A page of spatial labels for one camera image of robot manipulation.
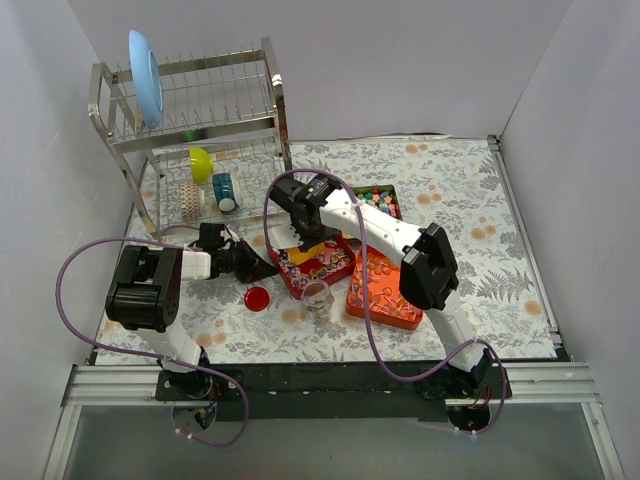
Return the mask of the yellow plastic scoop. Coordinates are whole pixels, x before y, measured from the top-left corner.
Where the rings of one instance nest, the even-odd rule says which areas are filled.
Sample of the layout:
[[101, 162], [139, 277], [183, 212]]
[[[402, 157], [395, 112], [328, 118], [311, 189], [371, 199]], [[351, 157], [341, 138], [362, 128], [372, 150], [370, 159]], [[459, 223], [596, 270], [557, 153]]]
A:
[[289, 260], [294, 265], [301, 265], [310, 259], [316, 258], [318, 255], [323, 254], [325, 246], [323, 243], [319, 243], [306, 251], [302, 251], [299, 247], [290, 248], [287, 250]]

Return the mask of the red tray swirl lollipops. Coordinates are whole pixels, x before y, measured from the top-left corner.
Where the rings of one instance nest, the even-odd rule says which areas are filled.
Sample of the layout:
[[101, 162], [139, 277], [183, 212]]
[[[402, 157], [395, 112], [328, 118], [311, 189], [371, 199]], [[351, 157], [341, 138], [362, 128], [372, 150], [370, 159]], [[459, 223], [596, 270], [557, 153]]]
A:
[[338, 234], [308, 252], [294, 253], [293, 249], [268, 252], [279, 275], [291, 295], [299, 300], [311, 281], [322, 280], [328, 285], [350, 276], [355, 268], [356, 255]]

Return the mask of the orange tray clear lollipops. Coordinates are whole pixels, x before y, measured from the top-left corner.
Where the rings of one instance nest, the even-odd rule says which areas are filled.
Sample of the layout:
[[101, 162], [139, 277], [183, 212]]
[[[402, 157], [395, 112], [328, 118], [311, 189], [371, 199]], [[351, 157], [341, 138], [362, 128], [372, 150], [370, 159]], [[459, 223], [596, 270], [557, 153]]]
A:
[[[401, 295], [399, 281], [400, 268], [379, 251], [367, 248], [367, 285], [371, 320], [413, 331], [423, 320], [424, 313]], [[345, 310], [354, 317], [363, 318], [364, 305], [363, 262], [361, 253], [358, 253], [346, 294]]]

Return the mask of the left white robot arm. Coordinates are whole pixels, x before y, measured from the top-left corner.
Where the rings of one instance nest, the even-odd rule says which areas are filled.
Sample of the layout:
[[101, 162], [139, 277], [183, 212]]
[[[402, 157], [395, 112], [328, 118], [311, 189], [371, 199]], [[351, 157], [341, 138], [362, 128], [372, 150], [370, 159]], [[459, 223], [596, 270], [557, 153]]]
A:
[[251, 284], [277, 273], [244, 239], [224, 224], [202, 223], [186, 248], [144, 244], [124, 247], [106, 297], [109, 320], [138, 334], [160, 365], [180, 373], [178, 387], [193, 400], [213, 386], [208, 359], [178, 320], [181, 284], [233, 275]]

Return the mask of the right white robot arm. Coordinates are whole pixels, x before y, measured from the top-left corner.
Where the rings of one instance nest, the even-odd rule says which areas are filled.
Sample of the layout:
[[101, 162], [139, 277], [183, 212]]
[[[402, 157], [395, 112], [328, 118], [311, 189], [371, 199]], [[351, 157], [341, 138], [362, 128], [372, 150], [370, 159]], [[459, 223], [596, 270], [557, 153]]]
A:
[[304, 168], [314, 177], [308, 183], [280, 174], [267, 189], [273, 201], [289, 214], [294, 231], [305, 248], [320, 243], [325, 235], [345, 232], [361, 241], [361, 256], [373, 248], [400, 268], [399, 291], [412, 306], [427, 313], [446, 357], [431, 369], [401, 376], [384, 363], [373, 338], [370, 313], [365, 328], [374, 358], [390, 378], [403, 383], [421, 382], [446, 368], [454, 389], [475, 397], [489, 384], [495, 353], [474, 335], [462, 309], [458, 292], [458, 264], [446, 231], [432, 223], [427, 227], [406, 223], [357, 198], [341, 178], [319, 169]]

